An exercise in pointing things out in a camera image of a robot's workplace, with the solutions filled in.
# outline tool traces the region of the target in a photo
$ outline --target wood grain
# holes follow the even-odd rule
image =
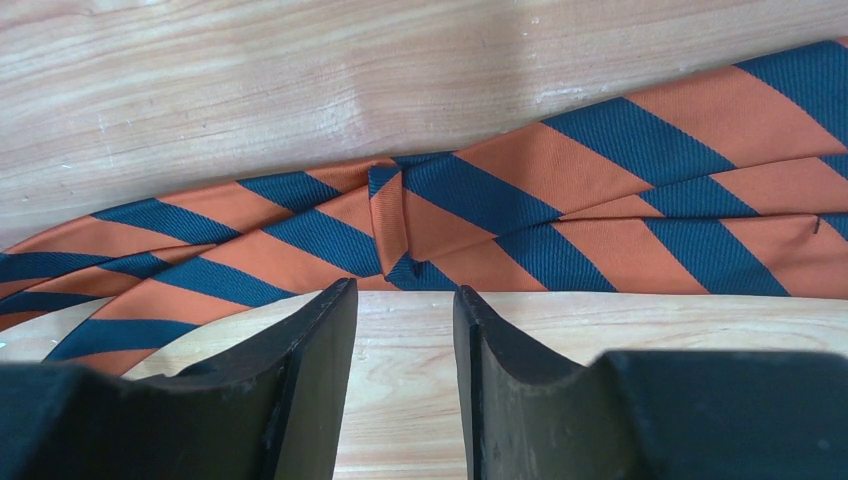
[[[374,154],[460,147],[569,108],[848,35],[844,0],[6,0],[0,249],[104,207]],[[203,327],[174,372],[308,297]],[[615,347],[848,353],[846,303],[498,294],[588,362]],[[38,359],[94,305],[0,333]],[[336,478],[464,478],[450,294],[364,293]]]

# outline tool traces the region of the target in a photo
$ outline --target wooden surface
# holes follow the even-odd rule
[[[848,35],[844,0],[5,0],[0,249],[104,207],[222,179],[460,147],[692,71]],[[605,348],[848,353],[846,303],[487,295],[582,362]],[[291,299],[137,367],[174,372]],[[464,478],[450,294],[365,293],[336,478]],[[0,332],[42,357],[84,305]]]

